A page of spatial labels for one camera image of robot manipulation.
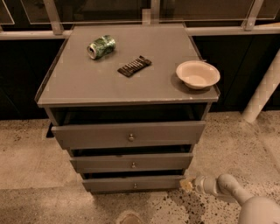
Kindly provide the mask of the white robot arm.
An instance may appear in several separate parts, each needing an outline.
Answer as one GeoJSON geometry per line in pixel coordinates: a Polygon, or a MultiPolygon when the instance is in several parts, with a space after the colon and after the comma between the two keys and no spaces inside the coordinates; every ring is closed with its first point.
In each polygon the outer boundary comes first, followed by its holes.
{"type": "Polygon", "coordinates": [[[272,199],[248,192],[230,174],[221,174],[218,178],[199,175],[183,178],[179,183],[184,190],[213,195],[226,202],[236,201],[241,207],[238,224],[280,224],[280,205],[272,199]]]}

